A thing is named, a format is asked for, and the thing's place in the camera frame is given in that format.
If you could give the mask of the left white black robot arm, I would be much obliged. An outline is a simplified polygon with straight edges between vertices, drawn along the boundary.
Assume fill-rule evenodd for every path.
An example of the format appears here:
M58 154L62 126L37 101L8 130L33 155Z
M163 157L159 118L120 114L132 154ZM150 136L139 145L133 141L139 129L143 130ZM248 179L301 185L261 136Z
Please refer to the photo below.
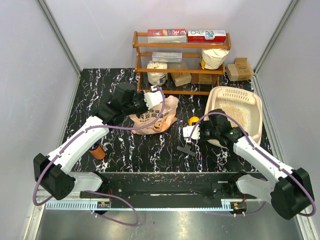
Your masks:
M108 185L99 173L76 173L76 162L94 146L110 129L118 129L129 115L142 115L163 100L156 88L152 92L138 92L130 83L119 84L92 112L84 125L57 149L47 155L39 153L33 159L37 187L45 189L56 200L72 192L91 191L102 198Z

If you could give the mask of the pink cat litter bag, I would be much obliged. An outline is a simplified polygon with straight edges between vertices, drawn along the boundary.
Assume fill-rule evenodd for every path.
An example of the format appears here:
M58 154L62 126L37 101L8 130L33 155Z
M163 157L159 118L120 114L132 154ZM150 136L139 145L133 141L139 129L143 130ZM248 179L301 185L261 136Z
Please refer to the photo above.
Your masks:
M157 106L153 107L140 116L137 116L135 114L130 115L130 119L134 122L134 128L142 127L154 122L153 125L139 130L132 130L131 132L137 135L153 135L165 132L171 125L173 125L177 121L176 110L178 107L178 103L179 100L177 97L173 95L166 97L164 110L161 117L157 121L155 121L155 119L158 117L162 109L162 103L158 104Z

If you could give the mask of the yellow plastic litter scoop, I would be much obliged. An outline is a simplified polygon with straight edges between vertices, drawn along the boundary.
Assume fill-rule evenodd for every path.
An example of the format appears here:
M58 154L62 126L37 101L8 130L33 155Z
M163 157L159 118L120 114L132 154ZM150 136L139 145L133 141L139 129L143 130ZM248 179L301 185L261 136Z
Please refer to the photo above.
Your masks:
M198 121L199 121L199 118L197 116L192 116L188 120L188 125L189 126L194 126Z

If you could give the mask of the black bag clip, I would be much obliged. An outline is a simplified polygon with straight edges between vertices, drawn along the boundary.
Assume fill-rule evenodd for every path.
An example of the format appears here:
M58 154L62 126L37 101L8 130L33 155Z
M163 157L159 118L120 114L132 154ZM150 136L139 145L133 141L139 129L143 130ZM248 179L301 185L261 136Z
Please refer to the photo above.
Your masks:
M178 151L190 155L192 157L196 156L196 153L191 150L191 146L189 144L185 144L184 146L177 146Z

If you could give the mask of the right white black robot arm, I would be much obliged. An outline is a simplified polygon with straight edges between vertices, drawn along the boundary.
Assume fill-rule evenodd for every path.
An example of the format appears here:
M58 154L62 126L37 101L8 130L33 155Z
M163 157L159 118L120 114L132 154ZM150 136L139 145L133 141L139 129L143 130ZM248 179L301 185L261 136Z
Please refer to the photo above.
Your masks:
M233 198L251 195L270 205L283 219L296 215L312 217L317 212L309 173L302 167L294 169L284 164L261 148L252 137L222 109L212 110L193 125L200 139L217 140L223 147L232 150L253 165L265 180L256 179L247 173L227 186Z

